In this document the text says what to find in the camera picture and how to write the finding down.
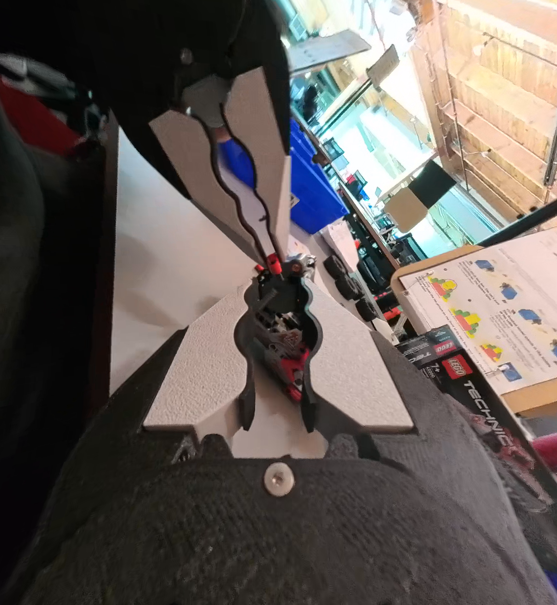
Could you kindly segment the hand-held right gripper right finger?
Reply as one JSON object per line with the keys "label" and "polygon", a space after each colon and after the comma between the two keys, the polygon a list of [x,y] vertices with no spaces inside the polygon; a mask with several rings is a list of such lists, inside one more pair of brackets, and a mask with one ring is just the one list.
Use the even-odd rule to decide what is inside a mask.
{"label": "hand-held right gripper right finger", "polygon": [[309,433],[328,441],[340,433],[409,433],[413,420],[381,355],[390,345],[311,280],[305,317],[316,344],[305,362],[301,414]]}

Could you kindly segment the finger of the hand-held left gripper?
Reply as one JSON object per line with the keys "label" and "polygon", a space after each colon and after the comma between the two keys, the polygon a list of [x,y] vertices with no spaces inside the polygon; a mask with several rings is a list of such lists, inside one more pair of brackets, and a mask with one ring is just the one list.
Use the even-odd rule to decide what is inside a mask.
{"label": "finger of the hand-held left gripper", "polygon": [[290,156],[284,149],[262,67],[237,76],[223,103],[223,118],[233,140],[252,166],[253,186],[244,215],[253,219],[263,256],[286,257],[290,230]]}
{"label": "finger of the hand-held left gripper", "polygon": [[237,194],[222,179],[216,146],[205,124],[197,117],[168,110],[149,125],[191,200],[244,253],[265,265],[259,237],[244,221]]}

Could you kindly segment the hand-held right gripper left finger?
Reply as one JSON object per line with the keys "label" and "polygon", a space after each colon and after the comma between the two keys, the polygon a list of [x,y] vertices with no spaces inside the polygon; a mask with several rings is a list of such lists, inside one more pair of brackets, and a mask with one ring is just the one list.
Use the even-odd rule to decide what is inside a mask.
{"label": "hand-held right gripper left finger", "polygon": [[183,432],[202,441],[221,435],[232,441],[242,428],[238,397],[247,383],[246,357],[235,330],[248,310],[250,278],[220,299],[185,331],[144,419],[152,432]]}

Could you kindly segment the grey red toy brick truck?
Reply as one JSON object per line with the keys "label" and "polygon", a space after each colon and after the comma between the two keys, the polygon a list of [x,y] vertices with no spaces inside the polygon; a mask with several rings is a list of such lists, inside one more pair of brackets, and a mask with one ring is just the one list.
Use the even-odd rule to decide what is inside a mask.
{"label": "grey red toy brick truck", "polygon": [[255,337],[264,349],[264,363],[295,404],[303,399],[305,371],[320,334],[310,312],[315,265],[315,256],[299,253],[286,258],[279,274],[257,268]]}

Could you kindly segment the blue storage bin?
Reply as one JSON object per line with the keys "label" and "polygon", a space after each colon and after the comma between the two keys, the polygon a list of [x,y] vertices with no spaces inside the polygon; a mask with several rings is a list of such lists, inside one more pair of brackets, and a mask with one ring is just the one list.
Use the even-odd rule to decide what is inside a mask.
{"label": "blue storage bin", "polygon": [[[214,136],[220,174],[229,189],[235,192],[242,204],[244,221],[252,227],[253,219],[246,221],[244,208],[246,195],[253,186],[253,171],[249,158],[233,140],[227,127],[211,130]],[[327,225],[349,213],[321,168],[314,163],[316,148],[308,140],[298,122],[290,118],[290,134],[284,148],[290,156],[290,212],[300,228],[313,235]]]}

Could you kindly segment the grey tilted board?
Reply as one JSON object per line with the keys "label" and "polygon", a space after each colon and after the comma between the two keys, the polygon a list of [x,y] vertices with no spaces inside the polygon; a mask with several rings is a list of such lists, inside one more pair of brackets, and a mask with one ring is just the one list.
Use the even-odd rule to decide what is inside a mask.
{"label": "grey tilted board", "polygon": [[311,72],[370,49],[371,45],[364,38],[349,29],[329,36],[309,37],[287,48],[289,71],[291,75]]}

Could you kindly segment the black toy set box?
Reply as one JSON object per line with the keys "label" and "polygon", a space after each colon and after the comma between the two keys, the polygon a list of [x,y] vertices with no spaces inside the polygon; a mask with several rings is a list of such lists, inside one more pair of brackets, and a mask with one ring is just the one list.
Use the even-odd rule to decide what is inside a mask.
{"label": "black toy set box", "polygon": [[541,566],[557,573],[557,478],[486,374],[448,327],[396,345],[445,394],[490,452],[523,533]]}

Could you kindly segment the panel light on stand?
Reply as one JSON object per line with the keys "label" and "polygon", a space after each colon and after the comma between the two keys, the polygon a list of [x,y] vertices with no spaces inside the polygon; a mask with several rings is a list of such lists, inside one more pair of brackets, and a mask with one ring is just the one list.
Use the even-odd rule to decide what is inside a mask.
{"label": "panel light on stand", "polygon": [[394,44],[391,44],[381,57],[366,69],[366,75],[373,88],[380,91],[382,83],[399,66],[400,58]]}

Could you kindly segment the black tan hanging panel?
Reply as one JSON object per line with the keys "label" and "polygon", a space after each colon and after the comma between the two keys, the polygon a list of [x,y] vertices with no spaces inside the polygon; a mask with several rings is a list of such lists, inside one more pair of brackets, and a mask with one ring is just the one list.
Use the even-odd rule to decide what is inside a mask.
{"label": "black tan hanging panel", "polygon": [[456,184],[435,160],[430,160],[410,184],[397,190],[385,203],[384,213],[400,233],[408,233],[421,223]]}

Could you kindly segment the black stand pole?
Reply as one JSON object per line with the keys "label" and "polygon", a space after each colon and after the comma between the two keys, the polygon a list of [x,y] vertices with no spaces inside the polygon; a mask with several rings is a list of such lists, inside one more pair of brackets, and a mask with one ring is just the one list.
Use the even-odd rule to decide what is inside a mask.
{"label": "black stand pole", "polygon": [[522,218],[517,219],[502,230],[481,240],[477,246],[486,248],[505,243],[520,237],[533,229],[539,228],[554,218],[557,218],[557,199],[549,202],[545,206],[537,208],[530,214],[522,216]]}

